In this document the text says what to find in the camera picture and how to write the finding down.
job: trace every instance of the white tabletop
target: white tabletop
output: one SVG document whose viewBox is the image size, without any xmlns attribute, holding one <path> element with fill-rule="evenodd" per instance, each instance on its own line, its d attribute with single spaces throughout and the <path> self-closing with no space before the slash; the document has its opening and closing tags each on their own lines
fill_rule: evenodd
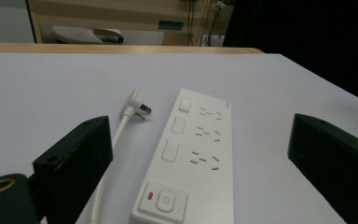
<svg viewBox="0 0 358 224">
<path fill-rule="evenodd" d="M 31 175 L 34 159 L 84 120 L 108 115 L 113 134 L 134 87 L 153 112 L 122 135 L 101 223 L 127 223 L 181 88 L 232 103 L 236 223 L 344 222 L 287 149 L 295 113 L 358 136 L 358 98 L 282 55 L 0 53 L 0 175 Z M 88 216 L 87 206 L 77 223 Z"/>
</svg>

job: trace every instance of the red indicator light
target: red indicator light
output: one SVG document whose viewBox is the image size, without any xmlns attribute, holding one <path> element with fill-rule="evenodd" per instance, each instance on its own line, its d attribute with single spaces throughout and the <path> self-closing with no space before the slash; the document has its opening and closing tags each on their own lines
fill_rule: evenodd
<svg viewBox="0 0 358 224">
<path fill-rule="evenodd" d="M 148 199 L 148 200 L 152 200 L 152 198 L 153 198 L 153 192 L 150 192 L 150 193 L 149 193 L 149 196 L 147 196 L 147 199 Z"/>
</svg>

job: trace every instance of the power strip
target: power strip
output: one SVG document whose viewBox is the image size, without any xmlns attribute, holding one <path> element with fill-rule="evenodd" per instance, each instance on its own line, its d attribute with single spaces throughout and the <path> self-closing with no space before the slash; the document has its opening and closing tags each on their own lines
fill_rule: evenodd
<svg viewBox="0 0 358 224">
<path fill-rule="evenodd" d="M 231 103 L 181 89 L 130 224 L 234 223 Z"/>
</svg>

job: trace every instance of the white wall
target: white wall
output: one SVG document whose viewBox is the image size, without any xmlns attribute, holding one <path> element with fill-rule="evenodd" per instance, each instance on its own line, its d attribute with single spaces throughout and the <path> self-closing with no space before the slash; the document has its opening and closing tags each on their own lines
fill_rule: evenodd
<svg viewBox="0 0 358 224">
<path fill-rule="evenodd" d="M 0 42 L 34 43 L 26 0 L 0 0 Z"/>
</svg>

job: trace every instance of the dark background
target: dark background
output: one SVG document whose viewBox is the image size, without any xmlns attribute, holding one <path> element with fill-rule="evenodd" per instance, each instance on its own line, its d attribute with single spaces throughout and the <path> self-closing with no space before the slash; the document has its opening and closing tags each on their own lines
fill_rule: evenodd
<svg viewBox="0 0 358 224">
<path fill-rule="evenodd" d="M 358 0 L 238 0 L 224 46 L 280 53 L 358 96 Z"/>
</svg>

